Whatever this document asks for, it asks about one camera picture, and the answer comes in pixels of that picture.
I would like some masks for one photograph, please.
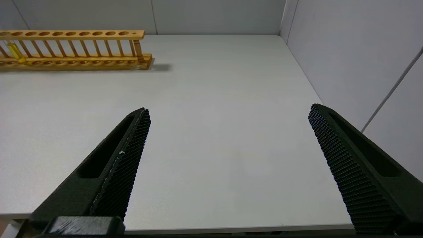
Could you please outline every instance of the yellow liquid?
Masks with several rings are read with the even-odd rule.
[[[23,56],[22,52],[19,50],[18,46],[15,43],[8,43],[7,48],[9,48],[13,57],[15,57],[19,64],[26,63],[26,58]]]

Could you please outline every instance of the test tube rack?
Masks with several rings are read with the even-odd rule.
[[[79,70],[140,70],[148,69],[152,55],[141,50],[144,30],[9,30],[0,31],[0,71],[79,71]],[[83,52],[78,52],[78,41]],[[96,53],[90,53],[86,42],[92,41]],[[97,41],[104,41],[107,49],[101,52]],[[116,41],[119,53],[112,53],[109,41]],[[130,53],[125,53],[121,41],[128,41]],[[28,49],[32,45],[37,54]],[[45,46],[42,52],[39,44]],[[55,52],[51,44],[56,44]],[[69,44],[66,52],[63,44]]]

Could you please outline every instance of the white wall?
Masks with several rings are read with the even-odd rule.
[[[13,0],[0,0],[0,29],[28,30]]]
[[[279,33],[285,0],[153,0],[158,34]]]
[[[150,0],[14,0],[33,30],[144,29],[155,34]]]
[[[364,134],[423,182],[423,57],[401,81]]]
[[[423,46],[421,0],[299,0],[288,47],[322,102],[362,129]]]
[[[0,0],[0,4],[14,7],[13,1],[34,30],[144,29],[147,34],[277,35],[285,5],[285,0]],[[0,19],[9,19],[7,14]]]

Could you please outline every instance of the white table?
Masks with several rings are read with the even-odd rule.
[[[128,233],[352,228],[278,36],[147,36],[150,71],[0,73],[0,218],[27,218],[131,111]]]

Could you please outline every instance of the wooden rail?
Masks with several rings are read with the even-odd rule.
[[[140,40],[144,35],[143,30],[0,31],[0,41],[3,41],[8,49],[7,52],[0,45],[0,71],[148,69],[152,55],[142,53]],[[59,50],[55,52],[48,41],[53,41]],[[80,43],[83,52],[78,52],[74,41]],[[87,41],[92,41],[96,54],[88,51]],[[104,42],[106,51],[101,51],[98,41]],[[110,41],[116,41],[119,54],[113,54]],[[128,41],[130,51],[127,49],[128,52],[125,52],[121,43],[123,41]],[[42,52],[39,44],[45,46],[48,54],[46,51]],[[64,44],[68,44],[71,50],[66,51]],[[30,45],[38,54],[30,52]]]

